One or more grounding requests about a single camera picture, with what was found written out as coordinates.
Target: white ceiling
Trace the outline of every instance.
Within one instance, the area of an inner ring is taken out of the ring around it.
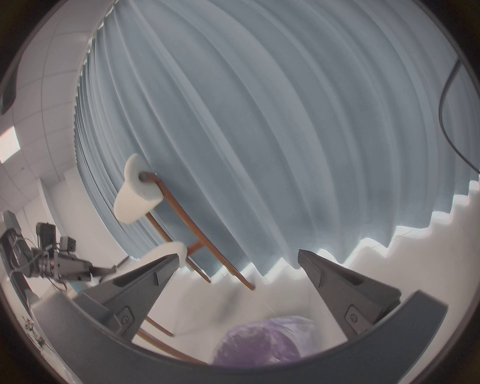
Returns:
[[[17,212],[75,166],[73,102],[88,42],[114,1],[69,0],[45,23],[18,67],[15,103],[0,116],[12,125],[21,151],[0,165],[0,210]]]

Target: ceiling light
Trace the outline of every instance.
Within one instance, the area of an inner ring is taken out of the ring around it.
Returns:
[[[4,163],[20,151],[15,127],[10,127],[0,136],[0,163]]]

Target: blue-gray pleated curtain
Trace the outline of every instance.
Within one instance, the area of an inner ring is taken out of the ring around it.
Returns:
[[[455,60],[407,0],[120,0],[80,79],[78,168],[131,256],[162,243],[113,216],[139,153],[237,268],[298,267],[300,248],[344,261],[365,237],[388,246],[398,225],[427,227],[477,177],[438,122]],[[479,107],[462,69],[444,120],[478,165]],[[196,241],[167,203],[153,213]],[[194,259],[219,269],[205,249]]]

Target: plastic wrap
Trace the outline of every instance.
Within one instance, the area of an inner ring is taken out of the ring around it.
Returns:
[[[297,361],[316,353],[315,324],[299,316],[241,325],[213,353],[213,365],[250,368]]]

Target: wooden rod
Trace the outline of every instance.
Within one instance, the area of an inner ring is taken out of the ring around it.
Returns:
[[[188,228],[198,237],[205,247],[207,247],[211,253],[228,269],[228,271],[235,276],[238,280],[240,280],[246,287],[251,290],[255,289],[255,286],[249,282],[225,257],[222,253],[213,245],[213,243],[208,239],[207,236],[197,227],[197,225],[193,222],[193,220],[188,216],[188,214],[183,210],[181,205],[177,202],[175,197],[170,193],[166,185],[163,183],[161,179],[155,173],[151,172],[141,172],[139,175],[139,179],[141,181],[149,181],[154,182],[160,188],[163,196],[171,205],[173,210],[177,213],[178,216],[183,220],[183,222],[187,225]]]
[[[194,254],[197,252],[199,249],[203,248],[205,245],[198,240],[195,244],[192,244],[190,247],[188,247],[187,251],[187,256],[190,256],[191,254]]]
[[[162,237],[164,238],[164,240],[166,242],[171,242],[172,239],[170,238],[169,235],[167,235],[167,233],[163,230],[163,228],[160,226],[160,224],[153,218],[152,214],[150,212],[148,212],[146,214],[147,216],[147,219],[150,221],[150,223],[152,223],[152,225],[155,227],[155,229],[158,231],[158,233],[160,235],[162,235]]]
[[[172,348],[171,346],[169,346],[169,345],[165,344],[164,342],[158,340],[157,338],[153,337],[151,334],[149,334],[148,332],[144,331],[141,328],[139,329],[139,331],[137,333],[137,336],[139,336],[140,338],[142,338],[146,342],[152,344],[153,346],[157,347],[159,350],[162,350],[162,351],[168,353],[169,355],[171,355],[171,356],[173,356],[177,359],[187,361],[187,362],[190,362],[190,363],[206,365],[205,362],[203,362],[201,360],[197,360],[197,359],[195,359],[191,356],[185,355],[184,353],[176,350],[175,348]]]
[[[203,271],[199,267],[197,267],[196,264],[189,257],[187,257],[187,260],[185,261],[190,267],[192,267],[192,269],[196,273],[198,273],[203,278],[203,280],[205,280],[207,283],[211,283],[209,277],[205,273],[203,273]]]
[[[164,334],[166,334],[167,336],[170,336],[170,337],[173,337],[173,333],[171,333],[170,331],[167,331],[164,327],[162,327],[159,323],[157,323],[156,321],[152,320],[150,317],[147,316],[147,318],[145,319],[145,321],[151,325],[153,325],[156,329],[158,329],[159,331],[163,332]]]

